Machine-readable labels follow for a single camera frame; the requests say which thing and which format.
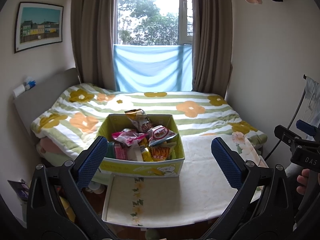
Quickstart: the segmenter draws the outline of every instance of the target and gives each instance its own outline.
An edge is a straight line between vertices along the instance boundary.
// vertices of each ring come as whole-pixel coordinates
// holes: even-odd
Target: striped floral comforter
[[[89,83],[65,90],[52,108],[33,121],[31,129],[39,138],[49,137],[64,153],[75,159],[94,141],[108,114],[137,108],[142,108],[147,114],[172,114],[181,136],[244,136],[256,149],[267,141],[263,132],[243,121],[222,97],[215,94],[123,93]]]

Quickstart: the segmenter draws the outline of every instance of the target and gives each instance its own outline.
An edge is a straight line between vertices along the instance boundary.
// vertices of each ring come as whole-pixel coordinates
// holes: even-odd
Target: wall
[[[233,4],[233,72],[227,100],[240,116],[268,135],[264,156],[287,126],[308,75],[320,82],[320,10],[313,0],[245,0]],[[306,103],[297,119],[302,118]],[[289,147],[281,143],[268,164],[289,165]]]
[[[21,1],[64,6],[63,42],[27,49],[14,54],[14,27]],[[0,193],[13,214],[22,218],[19,201],[7,179],[30,181],[39,158],[29,143],[12,103],[12,90],[26,76],[37,82],[74,66],[70,36],[71,0],[7,0],[0,12]]]

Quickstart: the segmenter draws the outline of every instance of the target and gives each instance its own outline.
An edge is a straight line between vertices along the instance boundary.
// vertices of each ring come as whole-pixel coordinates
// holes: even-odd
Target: metal bolt
[[[67,166],[67,167],[71,166],[72,164],[73,164],[73,161],[72,161],[72,160],[67,160],[67,161],[64,163],[64,165]]]
[[[42,168],[43,168],[43,164],[41,164],[41,163],[36,166],[37,170],[41,170]]]
[[[283,166],[280,165],[280,164],[277,164],[276,168],[277,168],[277,170],[279,170],[279,171],[282,171],[282,170],[283,170]]]
[[[246,165],[247,165],[248,167],[253,167],[253,166],[254,166],[254,162],[253,162],[253,161],[247,161],[247,162],[246,162]]]

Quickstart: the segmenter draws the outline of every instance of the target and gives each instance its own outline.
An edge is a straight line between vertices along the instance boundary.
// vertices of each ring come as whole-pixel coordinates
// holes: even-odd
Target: green cardboard box
[[[148,114],[154,126],[163,125],[164,127],[178,133],[177,136],[170,139],[168,142],[177,142],[174,148],[175,159],[160,161],[160,162],[133,162],[125,160],[117,160],[104,158],[100,164],[100,175],[109,175],[111,173],[130,177],[148,177],[148,178],[163,178],[177,177],[180,174],[183,161],[185,159],[181,137],[176,123],[171,114]],[[125,114],[110,114],[104,120],[98,130],[97,136],[101,135],[107,140],[115,141],[112,134],[122,131],[124,128],[135,128],[129,118]]]

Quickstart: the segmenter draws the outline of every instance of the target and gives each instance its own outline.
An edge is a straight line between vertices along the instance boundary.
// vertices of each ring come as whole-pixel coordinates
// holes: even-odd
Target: gray headboard
[[[37,144],[39,138],[30,130],[31,123],[51,108],[64,90],[77,84],[80,84],[78,72],[76,68],[70,68],[44,80],[13,100],[32,143]]]

